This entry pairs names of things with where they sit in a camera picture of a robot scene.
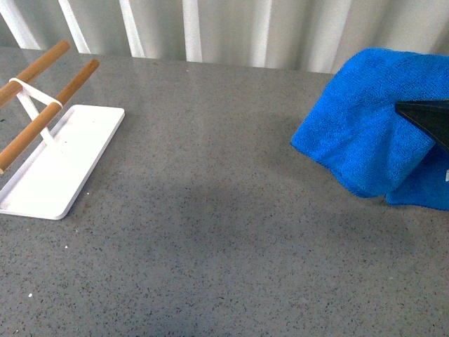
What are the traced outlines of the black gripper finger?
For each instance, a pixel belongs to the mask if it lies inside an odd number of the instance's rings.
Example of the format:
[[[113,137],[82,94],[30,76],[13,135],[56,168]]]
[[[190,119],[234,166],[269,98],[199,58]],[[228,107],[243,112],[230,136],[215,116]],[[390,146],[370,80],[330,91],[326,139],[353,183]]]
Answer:
[[[448,99],[397,102],[395,113],[426,133],[448,152]]]

